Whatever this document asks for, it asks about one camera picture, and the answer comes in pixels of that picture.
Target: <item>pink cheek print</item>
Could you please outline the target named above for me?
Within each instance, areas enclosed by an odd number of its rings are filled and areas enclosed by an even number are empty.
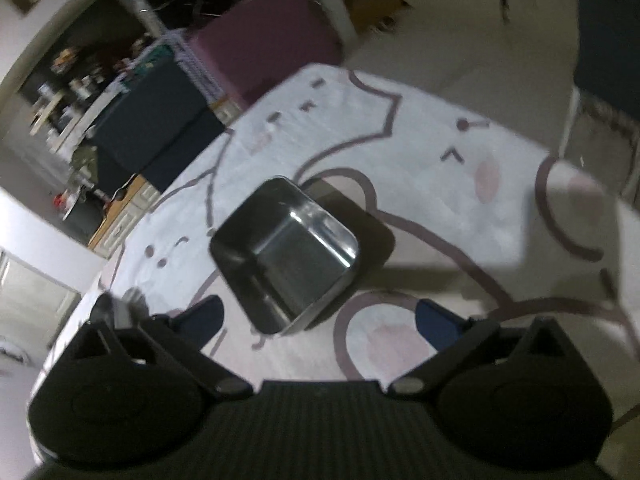
[[[258,134],[255,144],[249,148],[249,155],[253,156],[256,153],[260,153],[272,140],[273,137],[269,132]]]
[[[500,189],[500,166],[493,158],[483,160],[474,175],[476,196],[481,204],[491,202]]]
[[[409,325],[383,325],[367,334],[367,356],[386,380],[393,380],[419,365],[431,348]]]

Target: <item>floor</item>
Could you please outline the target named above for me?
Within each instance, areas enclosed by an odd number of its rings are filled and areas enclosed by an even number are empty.
[[[346,66],[415,86],[556,150],[575,54],[426,10],[405,10],[394,34],[369,36]]]
[[[470,1],[411,2],[414,8],[396,16],[395,33],[367,36],[346,66],[435,94],[557,153],[577,60],[577,0],[536,0],[531,8],[529,0],[510,0],[508,23],[497,0],[493,10],[490,0],[478,0],[484,10]],[[628,139],[578,117],[570,162],[619,193],[632,158]]]

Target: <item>white wall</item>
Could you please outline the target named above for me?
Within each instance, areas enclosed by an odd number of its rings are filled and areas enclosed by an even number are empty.
[[[0,248],[84,294],[105,260],[52,227],[0,189]]]
[[[68,229],[52,204],[64,184],[47,178],[46,172],[34,173],[10,148],[21,137],[31,140],[29,108],[14,95],[0,112],[0,249],[83,293],[104,260],[66,235]]]
[[[26,405],[37,368],[0,356],[0,478],[21,480],[35,467],[27,429]]]
[[[60,192],[71,173],[69,164],[49,151],[45,132],[31,137],[32,120],[31,104],[18,93],[12,95],[0,107],[0,148],[5,146],[19,156],[47,184],[47,189]]]
[[[9,30],[9,24],[20,20],[20,12],[9,0],[0,0],[0,32]]]

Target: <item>white drawer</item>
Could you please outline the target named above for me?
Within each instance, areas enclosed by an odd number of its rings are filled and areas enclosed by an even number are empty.
[[[120,212],[109,230],[104,234],[94,252],[100,254],[100,256],[109,258],[113,254],[113,251],[115,251],[124,241],[124,238],[129,235],[144,214],[145,212],[142,209],[132,203],[124,206],[124,209]]]
[[[160,192],[148,182],[140,188],[133,196],[131,201],[137,205],[142,211],[149,209],[153,203],[158,200]]]

